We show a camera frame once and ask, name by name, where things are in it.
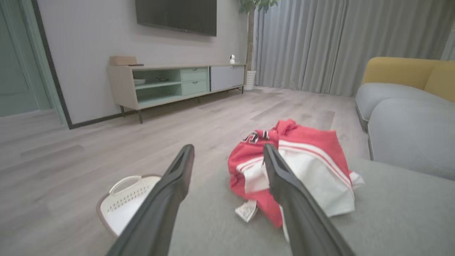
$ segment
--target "basket handle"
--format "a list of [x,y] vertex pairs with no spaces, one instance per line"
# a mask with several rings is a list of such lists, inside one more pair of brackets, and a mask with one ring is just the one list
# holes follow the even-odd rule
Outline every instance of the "basket handle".
[[[133,185],[131,185],[131,186],[127,187],[127,188],[124,188],[124,189],[122,189],[122,190],[120,190],[120,191],[114,192],[114,190],[115,190],[116,188],[118,188],[120,185],[122,185],[123,183],[125,183],[125,182],[127,182],[127,181],[130,181],[130,180],[134,180],[134,179],[137,180],[137,182],[134,183]],[[125,190],[127,190],[127,189],[129,189],[129,188],[131,188],[131,187],[133,187],[133,186],[135,186],[141,179],[142,179],[142,177],[141,177],[141,176],[138,176],[138,175],[135,175],[135,176],[128,176],[128,177],[126,177],[126,178],[123,178],[123,179],[119,180],[119,182],[115,183],[115,184],[112,186],[112,188],[109,190],[109,194],[110,194],[110,195],[116,195],[116,194],[118,194],[118,193],[120,193],[120,192],[123,192],[123,191],[125,191]]]

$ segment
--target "laminate flooring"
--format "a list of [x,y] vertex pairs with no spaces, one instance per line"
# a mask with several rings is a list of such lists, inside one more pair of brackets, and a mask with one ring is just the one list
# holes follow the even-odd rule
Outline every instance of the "laminate flooring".
[[280,119],[334,129],[347,156],[369,158],[351,97],[256,87],[68,130],[53,111],[0,118],[0,255],[104,255],[115,238],[95,206],[118,180],[162,174],[195,146],[190,193],[235,145]]

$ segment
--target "wall-mounted tv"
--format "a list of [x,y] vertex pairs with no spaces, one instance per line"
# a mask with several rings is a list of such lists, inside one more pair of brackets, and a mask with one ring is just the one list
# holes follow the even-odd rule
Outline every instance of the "wall-mounted tv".
[[217,35],[217,0],[136,0],[137,23]]

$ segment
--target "cabinet leg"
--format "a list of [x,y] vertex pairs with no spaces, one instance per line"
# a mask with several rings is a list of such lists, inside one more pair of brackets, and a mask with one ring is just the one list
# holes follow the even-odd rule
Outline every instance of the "cabinet leg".
[[137,115],[139,116],[139,121],[142,123],[142,113],[140,109],[137,111]]
[[120,110],[121,110],[121,116],[125,117],[125,109],[123,108],[123,106],[120,106]]

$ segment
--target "tree trunk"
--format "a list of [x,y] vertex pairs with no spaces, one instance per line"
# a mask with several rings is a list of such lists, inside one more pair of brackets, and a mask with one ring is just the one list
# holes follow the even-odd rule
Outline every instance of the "tree trunk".
[[256,6],[252,5],[248,12],[247,71],[251,71],[251,62],[253,60],[254,10],[256,10]]

